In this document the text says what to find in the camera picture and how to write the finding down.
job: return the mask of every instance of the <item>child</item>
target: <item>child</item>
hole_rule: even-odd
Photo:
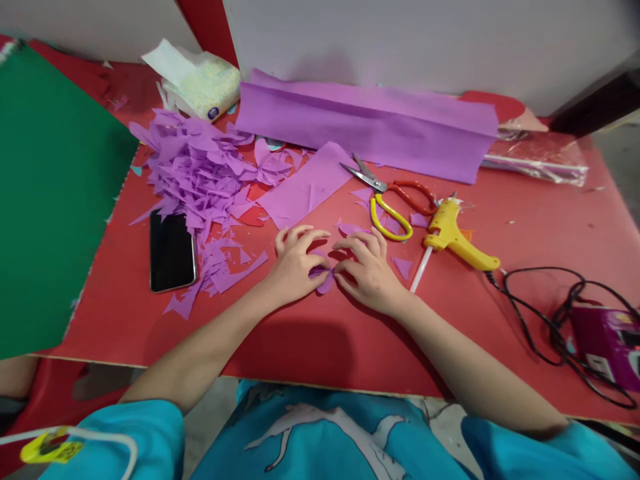
[[[273,270],[212,322],[146,370],[120,404],[79,427],[133,438],[130,447],[87,441],[66,465],[43,479],[179,479],[186,414],[264,316],[296,301],[328,273],[309,278],[327,260],[307,254],[330,234],[302,225],[275,240]],[[520,378],[408,292],[387,263],[380,232],[354,233],[334,244],[350,249],[335,278],[347,295],[398,321],[438,370],[469,416],[462,431],[489,479],[636,479],[606,442],[570,423]],[[202,462],[195,480],[220,479],[474,479],[436,440],[422,412],[404,399],[250,383]]]

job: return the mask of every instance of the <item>black cable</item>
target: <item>black cable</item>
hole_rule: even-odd
[[[509,290],[509,278],[514,273],[521,273],[526,271],[542,271],[542,270],[560,270],[560,271],[571,273],[572,275],[575,275],[576,277],[579,278],[579,281],[574,283],[569,288],[567,299],[562,303],[562,305],[560,305],[560,307],[558,307],[558,309],[555,312],[553,312],[553,315],[551,316],[551,318],[548,318],[546,315],[540,312],[540,310],[531,306],[524,300],[512,295]],[[569,319],[571,310],[573,309],[574,303],[579,299],[580,293],[582,293],[582,291],[589,284],[596,285],[608,291],[610,294],[616,297],[620,301],[620,303],[622,303],[625,306],[625,308],[629,311],[629,313],[635,317],[636,321],[640,321],[640,313],[638,313],[638,311],[635,308],[633,308],[631,304],[627,300],[625,300],[622,295],[620,295],[618,292],[608,287],[607,285],[604,285],[603,283],[586,280],[586,278],[584,278],[578,272],[574,270],[562,268],[562,267],[534,267],[534,268],[518,269],[518,270],[508,272],[503,279],[504,287],[500,287],[500,285],[497,284],[492,271],[486,271],[485,274],[490,284],[492,284],[500,293],[504,294],[504,296],[506,296],[511,302],[511,305],[513,306],[513,309],[515,310],[516,315],[518,316],[518,320],[520,320],[520,325],[522,326],[522,330],[525,334],[525,338],[527,339],[527,343],[529,344],[533,352],[538,357],[540,357],[542,360],[544,360],[548,364],[554,365],[556,367],[561,367],[562,365],[570,366],[574,370],[574,372],[578,374],[578,376],[582,379],[582,381],[585,382],[591,390],[596,392],[596,394],[604,398],[604,400],[611,402],[612,404],[617,405],[618,407],[622,407],[628,410],[635,410],[636,408],[638,408],[638,403],[636,402],[636,400],[634,400],[634,398],[632,398],[632,396],[630,396],[630,394],[628,394],[628,392],[624,390],[624,388],[622,388],[616,382],[610,380],[606,375],[602,374],[598,370],[595,370],[594,368],[589,366],[587,363],[583,362],[576,354],[570,352],[569,349],[567,348],[565,339],[563,338],[560,332],[564,324]],[[527,326],[527,323],[525,322],[525,319],[522,316],[522,312],[520,312],[520,308],[518,307],[518,304],[522,305],[523,307],[527,308],[528,310],[536,314],[536,316],[542,319],[542,321],[546,324],[546,326],[548,326],[549,342],[551,343],[551,346],[558,354],[559,356],[558,360],[550,359],[544,354],[542,354],[540,350],[538,350],[531,336],[531,332],[529,332],[529,327]],[[592,375],[600,379],[602,382],[606,383],[608,386],[616,389],[618,392],[624,395],[627,398],[627,400],[629,400],[629,403],[619,402],[618,400],[615,400],[607,396],[606,394],[602,393],[591,382],[591,380],[588,378],[588,375]]]

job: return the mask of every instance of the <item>phone screen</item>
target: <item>phone screen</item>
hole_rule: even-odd
[[[195,242],[184,215],[151,213],[151,290],[186,287],[197,280]]]

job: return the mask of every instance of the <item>scissors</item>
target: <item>scissors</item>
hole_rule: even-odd
[[[371,170],[369,170],[369,168],[367,168],[367,166],[362,162],[362,160],[360,160],[360,158],[358,158],[358,156],[355,153],[353,154],[353,158],[356,161],[356,163],[358,164],[358,167],[360,168],[359,171],[354,169],[354,168],[351,168],[348,165],[345,165],[344,163],[340,163],[340,165],[342,165],[344,168],[346,168],[346,170],[350,171],[352,174],[354,174],[354,176],[358,177],[364,183],[366,183],[367,185],[371,186],[373,188],[373,190],[375,191],[375,195],[371,199],[371,220],[373,221],[374,226],[378,230],[380,230],[380,232],[386,238],[389,238],[391,240],[396,240],[396,241],[404,241],[404,240],[407,240],[407,239],[411,238],[411,236],[413,235],[413,228],[412,228],[411,224],[408,221],[406,221],[402,217],[402,215],[400,215],[398,212],[396,212],[396,210],[394,210],[393,208],[388,206],[384,200],[382,200],[382,194],[384,192],[386,192],[387,190],[391,190],[391,191],[396,192],[398,194],[398,196],[400,198],[402,198],[402,200],[404,200],[411,207],[413,207],[415,210],[417,210],[418,212],[422,213],[426,217],[428,217],[430,215],[433,215],[438,210],[438,206],[437,206],[435,197],[433,196],[433,194],[431,193],[431,191],[428,188],[426,188],[424,185],[422,185],[422,183],[420,183],[420,182],[418,182],[416,180],[395,181],[393,183],[381,182],[380,180],[378,180],[375,177],[374,174],[371,173]],[[422,206],[418,205],[415,202],[415,200],[413,200],[409,196],[409,194],[407,192],[402,190],[401,187],[411,187],[411,188],[420,190],[429,199],[429,206],[428,207],[422,207]],[[394,219],[396,219],[396,220],[398,220],[398,222],[400,222],[400,225],[402,225],[402,228],[404,228],[406,234],[404,234],[404,235],[396,235],[396,234],[388,231],[386,228],[384,228],[382,226],[382,224],[380,223],[380,220],[378,219],[378,214],[376,212],[376,208],[375,208],[376,203],[378,205],[380,205],[382,208],[384,208],[384,210],[386,210],[386,212],[390,216],[392,216]]]

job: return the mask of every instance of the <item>green paper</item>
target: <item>green paper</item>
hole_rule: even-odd
[[[59,345],[138,140],[34,50],[0,65],[0,359]]]

